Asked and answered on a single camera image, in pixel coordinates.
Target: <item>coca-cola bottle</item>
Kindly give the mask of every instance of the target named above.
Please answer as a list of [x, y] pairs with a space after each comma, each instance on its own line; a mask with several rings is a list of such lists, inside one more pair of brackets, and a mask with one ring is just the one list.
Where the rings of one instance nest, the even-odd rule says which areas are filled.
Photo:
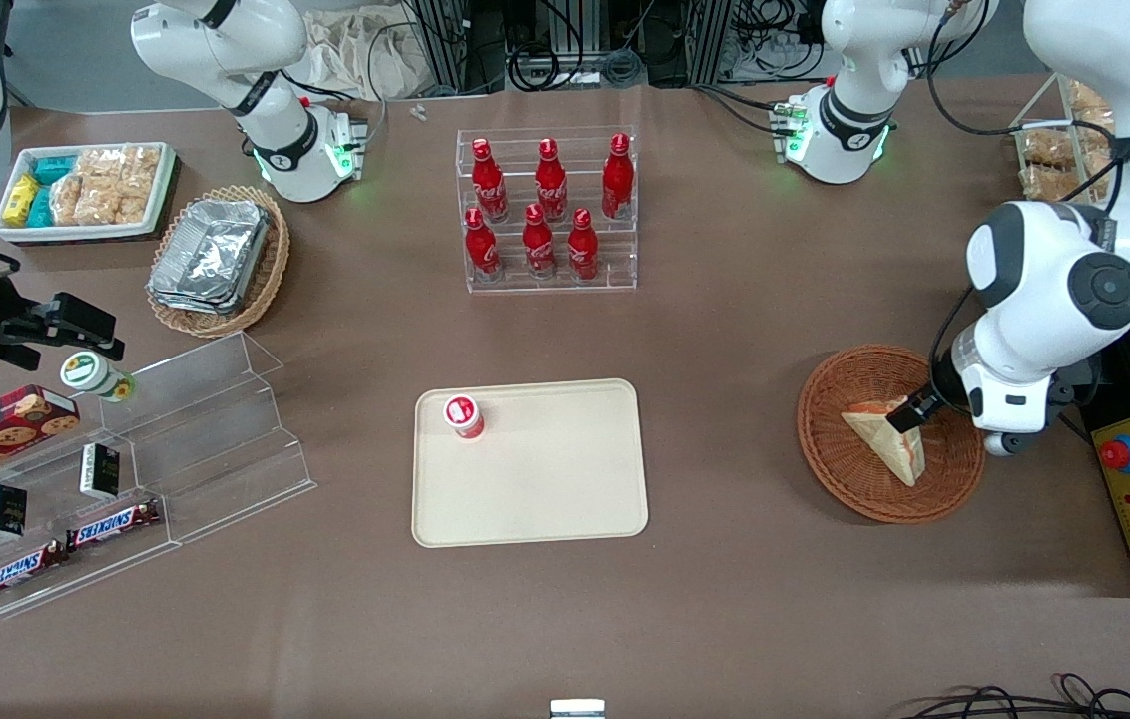
[[521, 240], [525, 242], [525, 260], [529, 260], [530, 277], [547, 280], [556, 275], [553, 228], [544, 222], [544, 206], [538, 201], [530, 201], [525, 208], [525, 232]]
[[544, 206], [544, 217], [548, 223], [565, 219], [565, 167], [556, 156], [556, 140], [550, 137], [538, 142], [538, 201]]
[[472, 184], [477, 188], [477, 201], [481, 203], [481, 210], [489, 222], [502, 223], [507, 218], [507, 184], [502, 179], [502, 167], [493, 158], [486, 138], [472, 140]]
[[574, 209], [574, 228], [570, 231], [570, 275], [575, 283], [594, 280], [598, 245], [600, 242], [596, 240], [592, 228], [592, 214], [583, 208]]
[[605, 161], [601, 173], [601, 213], [610, 219], [632, 218], [632, 185], [637, 177], [628, 150], [632, 149], [632, 138], [625, 132], [617, 132], [610, 138], [610, 156]]
[[502, 259], [498, 258], [493, 231], [484, 223], [484, 215], [478, 208], [467, 210], [464, 222], [468, 225], [468, 258], [472, 258], [472, 270], [477, 281], [495, 283], [502, 279]]

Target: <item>emergency stop button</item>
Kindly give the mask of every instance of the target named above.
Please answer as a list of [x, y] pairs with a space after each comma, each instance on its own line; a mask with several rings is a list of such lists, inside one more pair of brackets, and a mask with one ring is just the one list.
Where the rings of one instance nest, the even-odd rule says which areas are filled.
[[1112, 441], [1102, 442], [1098, 457], [1103, 467], [1130, 475], [1130, 436], [1116, 435]]

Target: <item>clear acrylic shelf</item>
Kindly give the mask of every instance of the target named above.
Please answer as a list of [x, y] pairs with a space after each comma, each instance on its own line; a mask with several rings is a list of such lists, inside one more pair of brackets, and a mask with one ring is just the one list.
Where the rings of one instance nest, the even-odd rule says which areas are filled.
[[[615, 132], [632, 137], [629, 157], [635, 167], [632, 187], [632, 218], [610, 219], [601, 214], [601, 172], [610, 156], [610, 138]], [[463, 237], [463, 213], [477, 206], [472, 185], [472, 140], [484, 137], [489, 141], [493, 157], [504, 172], [507, 183], [506, 222], [489, 224], [497, 240], [498, 255], [504, 265], [504, 278], [496, 283], [481, 283], [475, 278], [472, 260], [468, 258]], [[520, 240], [525, 228], [525, 206], [538, 200], [534, 172], [538, 168], [538, 141], [545, 137], [556, 140], [570, 182], [570, 210], [565, 219], [553, 224], [553, 250], [556, 254], [556, 277], [539, 280], [529, 274], [525, 246]], [[637, 286], [637, 217], [641, 165], [638, 164], [637, 128], [634, 125], [594, 125], [571, 128], [486, 129], [459, 131], [455, 155], [458, 179], [459, 249], [463, 253], [463, 271], [468, 292], [473, 295], [514, 292], [614, 292], [631, 291]], [[570, 217], [574, 210], [588, 208], [592, 213], [592, 227], [600, 241], [600, 272], [591, 283], [575, 284], [570, 277]]]
[[[112, 405], [73, 397], [81, 426], [0, 465], [0, 483], [28, 492], [25, 535], [0, 540], [0, 568], [69, 528], [141, 501], [162, 522], [75, 552], [67, 564], [0, 591], [0, 618], [172, 552], [237, 520], [311, 491], [304, 448], [281, 426], [266, 374], [281, 363], [243, 332], [134, 373], [132, 399]], [[122, 456], [118, 500], [78, 492], [81, 447]]]

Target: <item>round wicker basket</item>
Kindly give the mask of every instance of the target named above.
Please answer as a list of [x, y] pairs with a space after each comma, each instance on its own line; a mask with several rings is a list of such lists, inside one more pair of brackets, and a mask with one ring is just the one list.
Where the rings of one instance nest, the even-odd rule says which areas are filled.
[[[236, 311], [236, 313], [210, 314], [207, 312], [176, 310], [173, 306], [158, 304], [153, 298], [153, 295], [149, 295], [149, 305], [153, 305], [154, 313], [156, 313], [158, 320], [165, 327], [191, 333], [194, 337], [210, 339], [224, 337], [227, 333], [251, 327], [251, 324], [254, 324], [254, 322], [262, 318], [264, 311], [268, 310], [268, 305], [272, 304], [273, 296], [277, 296], [277, 291], [281, 287], [281, 277], [286, 274], [286, 262], [290, 258], [290, 231], [286, 225], [286, 218], [281, 215], [281, 208], [278, 208], [277, 201], [272, 200], [266, 192], [255, 190], [253, 187], [223, 187], [218, 188], [218, 190], [206, 192], [197, 200], [254, 201], [260, 208], [268, 210], [271, 218], [268, 226], [268, 234], [263, 237], [266, 244], [260, 254], [259, 265], [255, 265], [254, 277], [251, 278], [250, 287], [245, 291], [245, 304], [242, 304], [242, 309]], [[162, 260], [162, 253], [167, 249], [169, 236], [174, 233], [175, 225], [179, 224], [179, 219], [183, 218], [183, 215], [191, 206], [192, 202], [190, 201], [183, 209], [179, 210], [175, 218], [169, 219], [165, 233], [162, 234], [162, 243], [158, 244], [158, 250], [153, 259], [154, 266], [158, 263], [158, 260]]]
[[971, 421], [942, 410], [920, 428], [924, 474], [903, 485], [885, 461], [840, 417], [855, 401], [906, 397], [929, 381], [922, 356], [903, 347], [850, 347], [817, 366], [800, 392], [800, 449], [817, 480], [850, 510], [880, 522], [918, 525], [960, 509], [985, 461]]

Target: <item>table surface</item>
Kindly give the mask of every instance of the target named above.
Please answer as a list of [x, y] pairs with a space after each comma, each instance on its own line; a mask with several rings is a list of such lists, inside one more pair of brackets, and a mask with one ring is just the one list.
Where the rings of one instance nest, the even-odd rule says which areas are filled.
[[[999, 127], [1041, 79], [942, 86], [958, 116]], [[912, 85], [885, 157], [826, 187], [688, 90], [428, 101], [425, 123], [407, 109], [364, 181], [282, 203], [295, 250], [252, 330], [287, 364], [278, 406], [318, 491], [0, 622], [0, 713], [476, 719], [599, 696], [616, 718], [840, 718], [967, 684], [1052, 696], [1062, 670], [1130, 690], [1130, 564], [1084, 442], [1049, 432], [990, 460], [965, 509], [929, 527], [852, 514], [797, 444], [794, 401], [831, 352], [929, 346], [967, 281], [968, 233], [1018, 191], [1003, 141], [956, 131]], [[570, 122], [638, 122], [641, 287], [469, 295], [455, 131]], [[223, 111], [16, 111], [14, 127], [16, 149], [169, 141], [176, 206], [261, 183]], [[112, 311], [138, 369], [199, 341], [153, 318], [153, 250], [23, 251], [17, 283]], [[54, 387], [67, 354], [3, 369], [0, 390]], [[593, 378], [637, 388], [646, 531], [415, 544], [420, 395]]]

